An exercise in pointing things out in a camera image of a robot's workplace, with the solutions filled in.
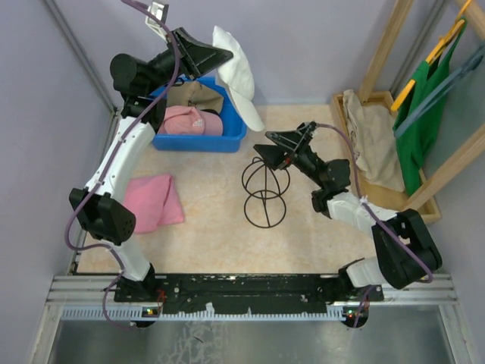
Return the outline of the white baseball cap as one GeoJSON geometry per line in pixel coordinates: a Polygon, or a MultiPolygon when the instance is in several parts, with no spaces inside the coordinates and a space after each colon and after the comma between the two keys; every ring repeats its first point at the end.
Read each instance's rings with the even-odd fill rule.
{"type": "Polygon", "coordinates": [[[216,70],[216,84],[222,86],[245,125],[255,132],[265,129],[253,103],[255,81],[249,60],[233,35],[219,26],[214,26],[212,45],[230,51],[233,57],[216,70]]]}

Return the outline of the blue plastic bin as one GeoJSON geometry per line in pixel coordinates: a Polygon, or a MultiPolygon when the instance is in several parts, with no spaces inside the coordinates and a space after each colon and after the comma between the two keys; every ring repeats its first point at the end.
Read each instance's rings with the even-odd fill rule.
{"type": "Polygon", "coordinates": [[[152,145],[161,151],[179,152],[237,152],[246,136],[247,126],[233,107],[227,92],[218,86],[214,77],[200,77],[198,81],[224,97],[221,109],[223,133],[221,136],[157,134],[152,145]]]}

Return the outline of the black wire hat stand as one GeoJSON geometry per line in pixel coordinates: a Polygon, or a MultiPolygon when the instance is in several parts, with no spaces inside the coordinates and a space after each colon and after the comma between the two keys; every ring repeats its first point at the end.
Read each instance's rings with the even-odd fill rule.
{"type": "Polygon", "coordinates": [[[260,229],[271,229],[275,228],[283,222],[287,213],[287,205],[283,198],[283,195],[287,192],[291,184],[290,173],[286,169],[283,169],[283,171],[286,174],[285,185],[282,185],[280,183],[277,175],[275,174],[275,171],[273,171],[268,166],[268,164],[263,161],[261,157],[254,157],[252,161],[244,168],[241,174],[241,184],[242,188],[247,193],[247,197],[243,204],[242,210],[247,222],[250,223],[250,225],[260,229]],[[249,184],[259,171],[264,172],[263,187],[258,190],[251,191],[249,189],[249,184]],[[251,199],[255,199],[261,202],[265,224],[256,224],[249,217],[248,204],[251,199]],[[283,207],[283,213],[280,219],[274,223],[271,222],[268,212],[268,203],[272,202],[273,200],[279,200],[283,207]]]}

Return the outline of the pink baseball cap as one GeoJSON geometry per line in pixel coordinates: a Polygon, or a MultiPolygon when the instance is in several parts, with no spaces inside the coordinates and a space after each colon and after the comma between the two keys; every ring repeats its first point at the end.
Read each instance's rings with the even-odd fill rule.
{"type": "Polygon", "coordinates": [[[220,137],[223,130],[223,122],[215,110],[171,106],[165,111],[158,134],[220,137]]]}

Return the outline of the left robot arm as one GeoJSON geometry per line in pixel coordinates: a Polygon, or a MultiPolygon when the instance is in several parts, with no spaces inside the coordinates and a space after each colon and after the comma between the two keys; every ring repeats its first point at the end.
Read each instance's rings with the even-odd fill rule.
{"type": "Polygon", "coordinates": [[[74,215],[120,266],[120,276],[143,301],[152,299],[158,283],[148,276],[152,266],[133,235],[136,217],[123,206],[134,168],[164,120],[168,90],[181,76],[191,80],[233,59],[233,52],[200,42],[182,27],[167,33],[167,50],[151,61],[120,53],[111,60],[114,89],[123,100],[117,133],[98,170],[81,189],[69,195],[74,215]]]}

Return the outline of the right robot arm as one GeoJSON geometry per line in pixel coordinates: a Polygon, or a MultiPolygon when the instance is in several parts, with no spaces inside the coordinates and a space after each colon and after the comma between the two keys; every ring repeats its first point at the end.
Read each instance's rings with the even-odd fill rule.
{"type": "Polygon", "coordinates": [[[373,240],[374,257],[343,269],[339,293],[356,300],[367,286],[389,284],[402,289],[412,283],[432,283],[443,260],[420,213],[369,202],[361,193],[354,159],[326,162],[311,149],[313,134],[321,126],[311,121],[291,131],[268,131],[265,136],[270,142],[254,149],[271,170],[294,166],[316,184],[311,203],[317,213],[349,224],[373,240]]]}

